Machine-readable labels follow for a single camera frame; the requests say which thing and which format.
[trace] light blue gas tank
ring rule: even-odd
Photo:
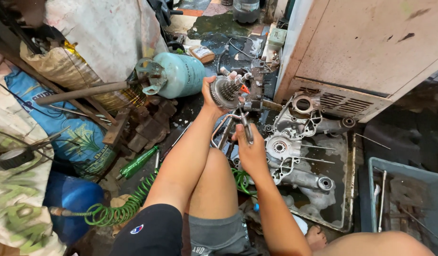
[[[142,58],[135,69],[145,72],[149,79],[150,86],[143,89],[145,94],[158,94],[167,99],[199,93],[206,75],[198,59],[169,52],[159,53],[154,59]]]

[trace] oil stain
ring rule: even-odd
[[[415,33],[408,33],[407,36],[405,36],[404,38],[402,38],[401,40],[399,40],[398,43],[401,42],[401,41],[404,41],[405,39],[408,39],[408,38],[414,37],[414,36],[415,36]]]
[[[243,25],[233,20],[232,11],[214,16],[200,16],[188,30],[190,39],[202,39],[203,36],[222,33],[228,36],[247,37],[252,25]]]
[[[418,11],[411,13],[409,18],[407,18],[407,20],[411,20],[415,17],[421,16],[421,15],[429,12],[430,10],[431,10],[430,8],[429,9],[419,9]]]

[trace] metal handle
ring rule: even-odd
[[[249,112],[246,112],[244,114],[244,117],[246,117],[249,114]],[[214,142],[214,137],[216,136],[217,131],[219,131],[219,129],[222,127],[222,125],[227,121],[227,119],[229,118],[236,118],[241,120],[241,116],[239,115],[235,115],[235,114],[227,114],[225,117],[223,117],[222,121],[219,123],[219,125],[216,127],[216,129],[214,130],[214,132],[212,132],[211,135],[211,145],[215,148],[217,148],[217,144]]]

